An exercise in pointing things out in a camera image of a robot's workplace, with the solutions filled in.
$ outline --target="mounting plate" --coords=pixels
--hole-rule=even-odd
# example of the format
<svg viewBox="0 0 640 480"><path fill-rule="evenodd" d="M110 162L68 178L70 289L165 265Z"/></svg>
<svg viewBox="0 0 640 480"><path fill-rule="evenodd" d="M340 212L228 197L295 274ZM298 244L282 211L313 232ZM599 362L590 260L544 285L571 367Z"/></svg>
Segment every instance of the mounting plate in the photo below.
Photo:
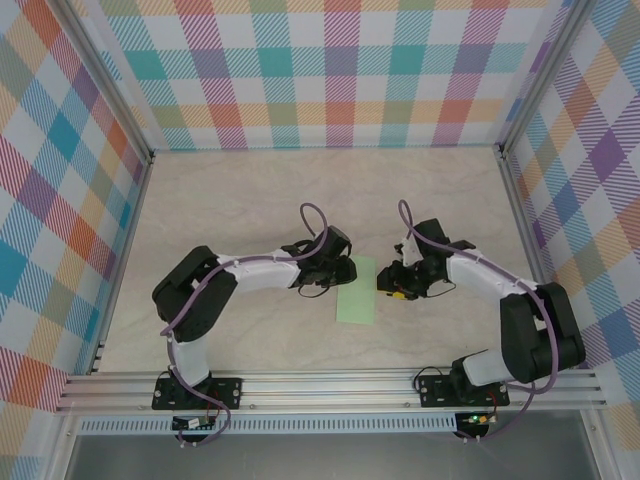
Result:
<svg viewBox="0 0 640 480"><path fill-rule="evenodd" d="M200 382L196 390L216 398L229 410L240 408L242 396L241 378L208 378ZM206 410L207 403L199 397L187 392L172 375L158 378L154 389L152 410Z"/></svg>
<svg viewBox="0 0 640 480"><path fill-rule="evenodd" d="M503 384L491 383L482 387L477 394L470 395L470 401L461 402L449 379L449 375L421 375L418 377L418 390L420 390L420 406L432 407L493 407L492 393L499 407L509 405L509 393L505 389L501 392Z"/></svg>

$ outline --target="floor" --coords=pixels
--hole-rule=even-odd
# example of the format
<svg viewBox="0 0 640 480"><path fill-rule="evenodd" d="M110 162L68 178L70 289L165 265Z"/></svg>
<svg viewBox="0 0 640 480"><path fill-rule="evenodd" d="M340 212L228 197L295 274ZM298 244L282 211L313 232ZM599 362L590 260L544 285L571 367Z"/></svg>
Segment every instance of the floor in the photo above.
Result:
<svg viewBox="0 0 640 480"><path fill-rule="evenodd" d="M405 233L397 202L416 221L439 218L452 240L530 276L490 148L308 149L159 154L109 331L101 371L166 368L157 283L195 246L263 253L307 238L298 216L311 201L353 241L353 253L395 259ZM336 322L336 291L293 290L232 298L210 332L215 370L449 365L499 344L498 314L458 288L406 302L379 295L374 325Z"/></svg>

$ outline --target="green paper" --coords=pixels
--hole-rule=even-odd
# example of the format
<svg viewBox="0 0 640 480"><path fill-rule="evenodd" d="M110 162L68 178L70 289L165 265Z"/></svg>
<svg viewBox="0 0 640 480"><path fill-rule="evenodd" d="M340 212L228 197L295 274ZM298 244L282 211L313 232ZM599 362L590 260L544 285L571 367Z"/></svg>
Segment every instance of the green paper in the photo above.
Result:
<svg viewBox="0 0 640 480"><path fill-rule="evenodd" d="M354 255L358 278L338 287L336 321L373 325L376 318L376 260Z"/></svg>

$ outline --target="purple cable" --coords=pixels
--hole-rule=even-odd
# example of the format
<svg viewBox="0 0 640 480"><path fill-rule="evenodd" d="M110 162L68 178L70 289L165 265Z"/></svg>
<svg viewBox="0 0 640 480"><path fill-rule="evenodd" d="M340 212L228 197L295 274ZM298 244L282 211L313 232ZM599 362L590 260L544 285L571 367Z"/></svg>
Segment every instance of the purple cable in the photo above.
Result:
<svg viewBox="0 0 640 480"><path fill-rule="evenodd" d="M540 299L540 297L538 297L536 292L534 292L524 282L521 282L518 277L514 276L512 273L508 272L507 270L500 267L499 265L496 265L492 261L487 260L486 258L474 255L465 250L458 250L457 248L453 248L448 245L443 245L441 243L434 242L433 240L429 240L428 238L425 238L424 236L420 235L420 233L418 233L416 229L413 228L413 216L411 215L411 208L409 207L409 204L407 203L406 200L402 199L398 202L398 212L400 212L400 218L402 218L402 221L409 228L409 232L407 233L407 238L409 238L409 235L413 234L414 237L418 238L419 240L423 241L427 245L430 245L434 248L438 248L446 252L455 253L456 255L460 255L461 257L465 257L470 260L473 260L474 262L481 263L482 265L486 266L490 270L493 270L497 274L503 276L506 280L512 282L514 285L517 285L520 288L522 288L527 293L527 295L531 297L533 302L536 304L536 306L540 310L540 313L542 314L542 318L544 320L545 326L547 327L547 332L549 334L549 342L551 344L551 375L549 376L549 381L547 382L547 384L544 387L541 387L539 389L536 389L535 386L531 388L522 387L520 385L513 385L513 384L509 384L509 386L515 390L522 390L523 392L527 392L532 395L540 395L551 390L553 388L553 385L556 383L556 379L558 377L558 343L556 340L556 332L554 331L553 324L551 323L551 317L549 317L549 312L547 312L547 309L544 306L544 302Z"/></svg>
<svg viewBox="0 0 640 480"><path fill-rule="evenodd" d="M179 431L178 432L178 439L182 442L181 445L189 445L189 446L192 446L192 447L196 447L196 446L200 446L200 445L206 445L207 443L210 443L213 440L215 440L216 438L218 438L222 434L222 432L224 432L227 428L229 428L229 425L231 423L231 411L221 401L216 400L213 397L210 397L210 396L208 396L208 395L206 395L204 393L201 393L201 392L197 391L195 388L193 388L191 385L189 385L184 380L184 378L182 377L182 375L178 371L178 367L177 367L176 362L175 362L175 357L173 355L172 344L175 341L175 337L173 336L173 330L178 325L180 325L180 322L182 322L182 320L184 319L185 315L187 314L187 312L189 311L189 309L191 308L193 303L196 301L196 298L198 298L198 295L200 295L200 293L207 287L207 285L209 284L211 279L213 277L215 277L219 272L224 270L225 268L230 267L232 265L239 265L239 264L247 263L247 262L255 262L255 261L258 261L258 260L273 260L274 262L299 262L300 260L304 260L305 258L309 258L309 257L315 255L316 253L318 253L320 251L320 249L324 246L324 243L327 240L327 235L329 233L329 224L327 222L327 217L325 216L324 212L322 210L320 210L320 208L318 208L313 203L308 203L308 202L303 203L302 205L300 205L300 216L302 217L302 221L303 221L305 227L307 227L307 230L309 230L309 232L311 232L312 235L315 236L315 233L313 232L313 229L311 228L311 225L307 221L307 218L306 218L306 216L304 214L304 209L306 207L309 207L309 208L312 208L313 210L315 210L318 213L318 215L320 215L320 218L322 220L322 235L320 237L320 242L318 243L318 245L316 245L316 247L313 250L311 250L310 252L307 252L307 253L305 253L303 255L298 255L297 257L275 257L275 256L270 256L270 255L251 255L251 256L247 256L247 257L241 257L241 258L238 258L238 259L235 259L235 260L230 260L230 261L225 262L225 263L223 263L221 265L218 265L216 268L211 270L211 272L209 272L202 279L202 282L200 282L200 284L195 288L195 290L193 291L193 293L191 294L191 296L189 297L187 302L182 307L182 310L180 310L180 312L178 312L178 315L176 315L176 318L174 318L171 321L171 323L169 323L169 325L167 325L165 328L163 328L162 331L160 332L160 335L162 335L164 337L168 337L167 338L167 353L169 355L169 361L171 363L171 366L169 368L171 369L171 371L175 375L176 379L178 380L178 383L180 383L180 385L185 390L190 392L191 394L201 398L202 400L205 400L205 401L211 403L212 405L215 405L216 407L220 407L227 414L227 418L225 419L225 422L222 425L222 427L220 427L220 429L218 429L216 432L212 433L211 435L208 435L204 440L201 440L198 443L185 442L185 440L182 438L182 430Z"/></svg>

